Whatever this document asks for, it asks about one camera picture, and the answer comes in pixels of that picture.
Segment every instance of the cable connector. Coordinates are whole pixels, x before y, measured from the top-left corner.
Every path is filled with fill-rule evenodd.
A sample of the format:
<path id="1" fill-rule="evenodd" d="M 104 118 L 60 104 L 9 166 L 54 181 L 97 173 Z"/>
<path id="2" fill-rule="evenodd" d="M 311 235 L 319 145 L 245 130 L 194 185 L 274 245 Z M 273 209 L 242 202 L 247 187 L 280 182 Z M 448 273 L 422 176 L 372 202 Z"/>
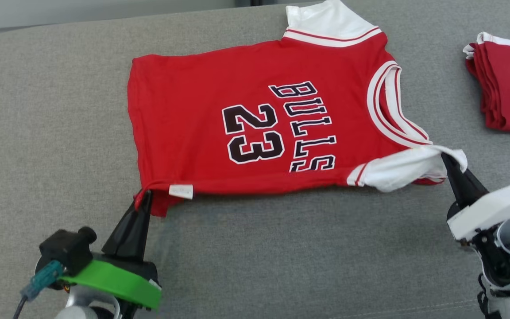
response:
<path id="1" fill-rule="evenodd" d="M 21 295 L 26 297 L 29 302 L 33 301 L 43 289 L 53 284 L 63 273 L 63 266 L 59 261 L 49 262 L 31 277 L 31 282 L 21 289 Z"/>

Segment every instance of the folded jersey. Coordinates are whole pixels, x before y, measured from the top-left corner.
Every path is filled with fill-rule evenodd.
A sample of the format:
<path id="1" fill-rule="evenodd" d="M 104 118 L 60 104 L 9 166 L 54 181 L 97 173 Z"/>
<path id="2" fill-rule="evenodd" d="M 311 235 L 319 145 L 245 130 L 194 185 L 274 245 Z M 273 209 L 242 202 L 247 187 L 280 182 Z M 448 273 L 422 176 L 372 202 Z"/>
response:
<path id="1" fill-rule="evenodd" d="M 510 131 L 510 40 L 481 32 L 464 53 L 467 69 L 482 87 L 486 125 Z"/>

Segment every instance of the clothing tag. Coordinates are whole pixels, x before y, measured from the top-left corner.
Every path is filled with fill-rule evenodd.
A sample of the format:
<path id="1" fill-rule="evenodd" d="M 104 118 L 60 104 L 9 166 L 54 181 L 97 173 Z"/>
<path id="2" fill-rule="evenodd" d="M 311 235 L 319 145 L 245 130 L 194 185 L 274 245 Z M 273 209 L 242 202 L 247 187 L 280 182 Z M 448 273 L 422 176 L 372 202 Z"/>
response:
<path id="1" fill-rule="evenodd" d="M 194 194 L 192 185 L 170 185 L 168 194 L 176 197 L 192 199 Z"/>

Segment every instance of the gray couch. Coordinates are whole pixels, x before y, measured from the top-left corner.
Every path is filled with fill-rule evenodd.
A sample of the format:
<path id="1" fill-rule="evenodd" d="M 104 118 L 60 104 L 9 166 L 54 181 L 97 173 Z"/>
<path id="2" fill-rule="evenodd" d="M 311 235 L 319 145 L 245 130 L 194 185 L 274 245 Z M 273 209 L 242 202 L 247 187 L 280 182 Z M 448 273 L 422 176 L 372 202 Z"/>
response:
<path id="1" fill-rule="evenodd" d="M 510 38 L 510 1 L 370 0 L 348 6 L 389 36 L 403 107 L 462 148 L 490 189 L 510 183 L 510 134 L 484 127 L 461 52 L 480 31 Z M 10 318 L 59 228 L 91 226 L 99 250 L 139 189 L 126 104 L 131 59 L 279 39 L 282 5 L 34 27 L 0 34 L 0 318 Z M 480 272 L 445 222 L 449 185 L 389 194 L 329 188 L 199 196 L 154 218 L 146 256 L 159 317 L 480 319 Z M 45 291 L 22 318 L 53 318 Z"/>

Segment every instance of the jersey sleeve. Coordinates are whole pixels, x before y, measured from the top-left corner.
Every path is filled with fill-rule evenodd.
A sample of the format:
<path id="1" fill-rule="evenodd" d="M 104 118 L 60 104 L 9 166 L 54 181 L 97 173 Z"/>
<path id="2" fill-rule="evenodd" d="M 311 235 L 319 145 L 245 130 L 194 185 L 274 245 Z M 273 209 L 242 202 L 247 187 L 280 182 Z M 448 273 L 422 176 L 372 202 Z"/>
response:
<path id="1" fill-rule="evenodd" d="M 308 7 L 287 6 L 289 27 L 284 37 L 326 47 L 348 47 L 380 34 L 340 0 L 326 0 Z"/>
<path id="2" fill-rule="evenodd" d="M 375 187 L 382 192 L 390 192 L 415 181 L 417 184 L 439 184 L 447 177 L 442 153 L 452 156 L 462 172 L 468 168 L 468 160 L 461 149 L 423 145 L 359 165 L 350 173 L 347 183 L 349 186 Z"/>

